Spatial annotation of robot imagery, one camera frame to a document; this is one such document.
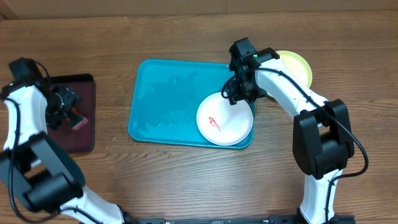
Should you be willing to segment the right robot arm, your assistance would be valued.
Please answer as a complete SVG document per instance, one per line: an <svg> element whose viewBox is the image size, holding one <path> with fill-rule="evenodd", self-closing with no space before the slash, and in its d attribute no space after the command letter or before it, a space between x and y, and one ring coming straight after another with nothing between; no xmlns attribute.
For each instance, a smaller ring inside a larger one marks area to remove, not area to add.
<svg viewBox="0 0 398 224"><path fill-rule="evenodd" d="M338 216L333 210L337 182L365 173L369 165L365 157L361 170L343 172L354 147L364 151L351 131L347 106L306 87L271 48L257 51L252 45L234 45L229 53L234 76L224 84L222 97L235 105L270 94L292 118L292 152L305 174L303 200L294 222L354 223L353 217Z"/></svg>

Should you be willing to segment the white plate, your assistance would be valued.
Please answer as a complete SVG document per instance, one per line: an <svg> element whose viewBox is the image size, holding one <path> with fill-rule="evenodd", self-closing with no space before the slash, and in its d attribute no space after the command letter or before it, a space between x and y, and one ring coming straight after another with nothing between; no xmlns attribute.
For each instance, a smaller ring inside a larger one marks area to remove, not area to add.
<svg viewBox="0 0 398 224"><path fill-rule="evenodd" d="M206 140L218 146L232 146L249 136L254 118L245 101L231 105L221 93L214 93L200 103L196 122Z"/></svg>

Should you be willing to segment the green rimmed plate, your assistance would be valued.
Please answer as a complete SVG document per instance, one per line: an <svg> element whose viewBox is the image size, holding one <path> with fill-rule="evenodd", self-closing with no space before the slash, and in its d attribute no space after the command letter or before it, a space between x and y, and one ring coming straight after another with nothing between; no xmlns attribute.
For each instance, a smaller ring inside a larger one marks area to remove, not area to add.
<svg viewBox="0 0 398 224"><path fill-rule="evenodd" d="M295 77L300 83L310 88L312 84L312 70L308 62L299 54L288 50L279 50L280 59L267 63L266 67Z"/></svg>

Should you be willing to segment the green and red sponge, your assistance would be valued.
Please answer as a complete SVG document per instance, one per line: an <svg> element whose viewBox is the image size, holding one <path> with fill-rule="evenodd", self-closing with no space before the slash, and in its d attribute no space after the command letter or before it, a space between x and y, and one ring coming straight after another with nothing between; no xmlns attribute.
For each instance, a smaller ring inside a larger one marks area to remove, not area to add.
<svg viewBox="0 0 398 224"><path fill-rule="evenodd" d="M73 130L80 129L88 122L88 119L84 117L76 108L72 108L71 112L69 113L69 120Z"/></svg>

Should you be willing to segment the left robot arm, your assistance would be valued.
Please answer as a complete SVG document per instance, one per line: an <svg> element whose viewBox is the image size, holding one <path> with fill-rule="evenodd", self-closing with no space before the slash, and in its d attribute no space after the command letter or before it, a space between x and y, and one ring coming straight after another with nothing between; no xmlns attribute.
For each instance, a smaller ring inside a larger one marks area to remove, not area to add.
<svg viewBox="0 0 398 224"><path fill-rule="evenodd" d="M51 78L34 59L21 57L9 63L9 69L14 80L1 91L9 113L1 180L17 217L29 221L16 205L20 201L31 212L49 213L43 222L66 215L80 223L136 223L86 185L80 167L47 132L64 120L73 130L86 124L87 118L75 108L79 94Z"/></svg>

